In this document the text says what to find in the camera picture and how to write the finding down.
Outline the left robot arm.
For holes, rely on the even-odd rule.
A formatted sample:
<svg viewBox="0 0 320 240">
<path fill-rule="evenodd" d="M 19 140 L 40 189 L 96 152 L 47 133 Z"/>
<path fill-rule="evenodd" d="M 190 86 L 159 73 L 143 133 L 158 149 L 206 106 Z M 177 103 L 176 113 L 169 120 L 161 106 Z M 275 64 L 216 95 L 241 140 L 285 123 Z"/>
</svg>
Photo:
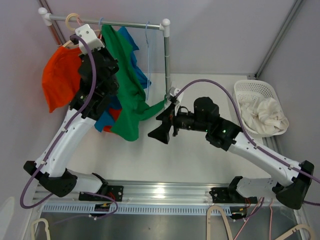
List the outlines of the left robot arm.
<svg viewBox="0 0 320 240">
<path fill-rule="evenodd" d="M 79 90 L 69 104 L 63 124 L 44 153 L 35 161 L 27 161 L 23 168 L 58 197 L 65 197 L 70 192 L 90 192 L 95 200 L 101 201 L 108 194 L 105 179 L 96 173 L 83 174 L 67 169 L 81 139 L 103 115 L 119 89 L 116 78 L 118 61 L 105 47 L 93 50 L 92 56 L 96 69 L 93 94 L 90 95 L 91 61 L 88 55 L 81 54 Z"/>
</svg>

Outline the green t shirt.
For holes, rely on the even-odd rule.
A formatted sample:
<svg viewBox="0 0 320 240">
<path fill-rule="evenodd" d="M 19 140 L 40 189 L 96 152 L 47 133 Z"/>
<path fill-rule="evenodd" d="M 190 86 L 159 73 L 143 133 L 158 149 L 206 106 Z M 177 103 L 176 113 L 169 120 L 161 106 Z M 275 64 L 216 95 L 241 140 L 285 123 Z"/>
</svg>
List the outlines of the green t shirt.
<svg viewBox="0 0 320 240">
<path fill-rule="evenodd" d="M 94 127 L 99 132 L 111 132 L 133 142 L 139 138 L 139 123 L 158 114 L 165 100 L 152 106 L 146 103 L 146 93 L 131 64 L 133 46 L 110 25 L 102 26 L 101 34 L 109 52 L 118 60 L 119 70 L 115 76 L 119 89 Z"/>
</svg>

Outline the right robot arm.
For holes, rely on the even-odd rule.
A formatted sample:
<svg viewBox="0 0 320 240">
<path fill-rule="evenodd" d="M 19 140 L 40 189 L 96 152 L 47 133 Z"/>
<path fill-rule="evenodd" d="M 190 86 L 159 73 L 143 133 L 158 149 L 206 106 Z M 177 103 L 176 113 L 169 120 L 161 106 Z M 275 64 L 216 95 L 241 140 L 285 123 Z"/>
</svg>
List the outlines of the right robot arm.
<svg viewBox="0 0 320 240">
<path fill-rule="evenodd" d="M 269 178 L 236 176 L 227 188 L 232 202 L 243 198 L 275 198 L 284 206 L 299 210 L 311 185 L 314 165 L 309 161 L 299 163 L 277 152 L 253 144 L 237 124 L 220 116 L 219 106 L 209 97 L 199 97 L 193 103 L 193 112 L 183 112 L 171 103 L 156 117 L 161 125 L 148 133 L 150 138 L 168 144 L 169 132 L 179 130 L 205 132 L 205 139 L 214 147 L 238 155 L 270 175 Z"/>
</svg>

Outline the white t shirt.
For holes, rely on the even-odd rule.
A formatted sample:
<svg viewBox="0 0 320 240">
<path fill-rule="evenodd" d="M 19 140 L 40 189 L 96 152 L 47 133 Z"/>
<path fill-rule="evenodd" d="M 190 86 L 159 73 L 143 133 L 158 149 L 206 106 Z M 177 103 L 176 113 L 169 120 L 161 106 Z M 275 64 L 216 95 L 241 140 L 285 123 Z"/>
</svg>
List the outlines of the white t shirt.
<svg viewBox="0 0 320 240">
<path fill-rule="evenodd" d="M 245 125 L 260 135 L 284 133 L 289 127 L 281 105 L 272 97 L 242 100 L 239 109 Z"/>
</svg>

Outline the pink wire hanger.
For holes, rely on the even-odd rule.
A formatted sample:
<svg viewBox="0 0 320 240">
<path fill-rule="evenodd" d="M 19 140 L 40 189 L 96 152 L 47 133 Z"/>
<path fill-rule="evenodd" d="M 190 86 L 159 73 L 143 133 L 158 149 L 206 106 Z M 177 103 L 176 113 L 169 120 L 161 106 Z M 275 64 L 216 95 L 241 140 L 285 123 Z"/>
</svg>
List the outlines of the pink wire hanger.
<svg viewBox="0 0 320 240">
<path fill-rule="evenodd" d="M 79 26 L 81 26 L 83 23 L 79 16 L 76 17 L 76 22 L 78 23 Z"/>
</svg>

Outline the light blue wire hanger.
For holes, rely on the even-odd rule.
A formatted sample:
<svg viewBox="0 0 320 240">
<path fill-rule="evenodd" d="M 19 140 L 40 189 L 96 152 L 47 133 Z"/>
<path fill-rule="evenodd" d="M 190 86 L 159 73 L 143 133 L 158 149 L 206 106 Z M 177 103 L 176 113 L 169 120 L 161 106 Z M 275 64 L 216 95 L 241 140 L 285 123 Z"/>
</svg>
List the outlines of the light blue wire hanger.
<svg viewBox="0 0 320 240">
<path fill-rule="evenodd" d="M 145 25 L 145 41 L 146 41 L 146 47 L 147 47 L 147 88 L 146 88 L 146 100 L 149 99 L 150 95 L 150 85 L 151 85 L 151 72 L 150 72 L 150 44 L 149 44 L 149 38 L 148 38 L 148 26 L 150 22 L 148 21 Z"/>
</svg>

